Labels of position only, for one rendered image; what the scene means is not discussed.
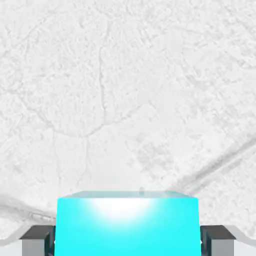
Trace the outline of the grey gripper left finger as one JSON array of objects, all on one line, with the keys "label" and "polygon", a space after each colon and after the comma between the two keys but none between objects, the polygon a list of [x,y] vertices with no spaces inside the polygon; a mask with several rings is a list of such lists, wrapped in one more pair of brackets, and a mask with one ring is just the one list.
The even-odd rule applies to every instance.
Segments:
[{"label": "grey gripper left finger", "polygon": [[55,256],[54,225],[23,225],[0,239],[0,256]]}]

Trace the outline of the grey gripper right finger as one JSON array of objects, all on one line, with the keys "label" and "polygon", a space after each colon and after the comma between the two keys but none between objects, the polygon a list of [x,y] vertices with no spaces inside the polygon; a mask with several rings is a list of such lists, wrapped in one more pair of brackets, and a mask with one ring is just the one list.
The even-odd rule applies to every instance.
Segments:
[{"label": "grey gripper right finger", "polygon": [[234,225],[201,225],[201,256],[256,256],[256,239]]}]

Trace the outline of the small cyan cube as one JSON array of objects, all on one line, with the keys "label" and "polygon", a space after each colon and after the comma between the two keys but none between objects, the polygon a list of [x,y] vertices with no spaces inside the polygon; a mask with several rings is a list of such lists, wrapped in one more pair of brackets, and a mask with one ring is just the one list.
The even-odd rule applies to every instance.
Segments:
[{"label": "small cyan cube", "polygon": [[54,256],[201,256],[198,199],[163,190],[61,197]]}]

